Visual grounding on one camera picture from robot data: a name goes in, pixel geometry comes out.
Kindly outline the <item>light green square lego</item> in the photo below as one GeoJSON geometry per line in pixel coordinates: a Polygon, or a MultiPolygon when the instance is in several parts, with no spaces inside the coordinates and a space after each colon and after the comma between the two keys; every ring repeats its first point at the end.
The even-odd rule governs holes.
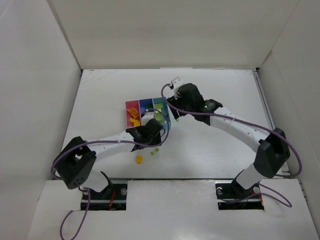
{"type": "Polygon", "coordinates": [[[160,122],[160,123],[163,123],[163,114],[159,111],[156,111],[155,112],[155,119],[160,122]]]}

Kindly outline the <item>orange printed lego plate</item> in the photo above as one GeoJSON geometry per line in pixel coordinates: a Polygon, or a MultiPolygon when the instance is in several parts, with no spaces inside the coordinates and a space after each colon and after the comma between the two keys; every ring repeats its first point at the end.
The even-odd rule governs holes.
{"type": "Polygon", "coordinates": [[[128,109],[127,112],[134,119],[137,119],[140,116],[140,113],[134,107],[128,109]]]}

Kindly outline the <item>dark green 2x2 lego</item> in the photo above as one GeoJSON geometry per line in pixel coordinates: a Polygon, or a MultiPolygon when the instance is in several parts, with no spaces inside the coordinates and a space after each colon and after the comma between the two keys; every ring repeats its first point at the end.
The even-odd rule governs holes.
{"type": "Polygon", "coordinates": [[[153,108],[153,105],[152,105],[152,104],[147,104],[147,105],[146,105],[146,109],[147,109],[147,110],[152,109],[152,108],[153,108]]]}

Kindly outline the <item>lime 2x2 lego brick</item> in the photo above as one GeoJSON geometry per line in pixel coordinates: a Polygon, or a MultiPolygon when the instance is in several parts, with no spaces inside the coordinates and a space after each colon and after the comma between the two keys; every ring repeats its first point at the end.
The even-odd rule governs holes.
{"type": "Polygon", "coordinates": [[[154,108],[159,112],[162,112],[163,104],[162,103],[155,103],[154,108]]]}

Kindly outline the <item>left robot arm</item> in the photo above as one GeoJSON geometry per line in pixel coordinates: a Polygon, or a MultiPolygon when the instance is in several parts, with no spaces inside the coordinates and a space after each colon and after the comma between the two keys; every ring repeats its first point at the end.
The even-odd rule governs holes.
{"type": "Polygon", "coordinates": [[[74,137],[53,161],[51,170],[57,172],[69,190],[82,187],[106,195],[112,191],[113,184],[106,173],[93,170],[95,163],[117,154],[158,147],[162,144],[162,131],[163,125],[152,118],[145,125],[102,140],[74,137]]]}

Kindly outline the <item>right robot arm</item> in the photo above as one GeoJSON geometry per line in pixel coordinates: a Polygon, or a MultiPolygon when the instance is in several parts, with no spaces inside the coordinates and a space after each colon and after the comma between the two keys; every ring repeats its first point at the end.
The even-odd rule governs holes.
{"type": "Polygon", "coordinates": [[[235,192],[248,191],[259,181],[273,178],[290,157],[286,136],[281,129],[270,130],[245,123],[220,102],[205,100],[195,84],[182,83],[180,78],[172,80],[168,87],[174,95],[166,102],[175,119],[191,115],[198,122],[230,134],[256,153],[254,162],[233,179],[235,192]]]}

